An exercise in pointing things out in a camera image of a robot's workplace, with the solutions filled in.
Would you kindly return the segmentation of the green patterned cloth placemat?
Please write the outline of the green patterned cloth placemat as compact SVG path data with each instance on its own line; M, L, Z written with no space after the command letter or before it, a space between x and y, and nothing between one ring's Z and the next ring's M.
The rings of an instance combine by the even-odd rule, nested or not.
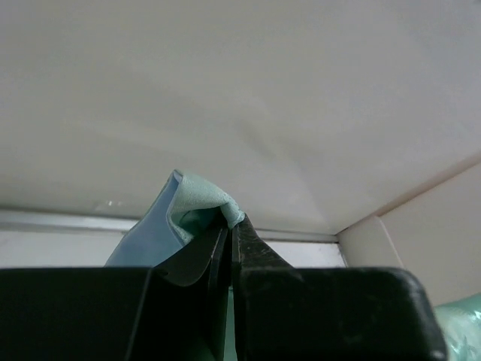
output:
M116 246L106 266L156 266L200 235L220 212L232 228L245 218L236 201L195 174L172 171L143 218ZM434 313L449 360L480 359L480 294L438 305Z

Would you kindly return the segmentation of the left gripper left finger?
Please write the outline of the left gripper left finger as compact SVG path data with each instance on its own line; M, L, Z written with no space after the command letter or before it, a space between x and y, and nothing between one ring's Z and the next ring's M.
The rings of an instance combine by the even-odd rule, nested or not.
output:
M228 230L213 227L153 268L135 360L222 360L228 304Z

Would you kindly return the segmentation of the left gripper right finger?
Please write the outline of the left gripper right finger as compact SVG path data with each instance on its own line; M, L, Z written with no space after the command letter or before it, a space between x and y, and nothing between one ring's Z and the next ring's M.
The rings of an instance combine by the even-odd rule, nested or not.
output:
M420 282L399 268L294 268L249 220L232 232L240 360L445 360Z

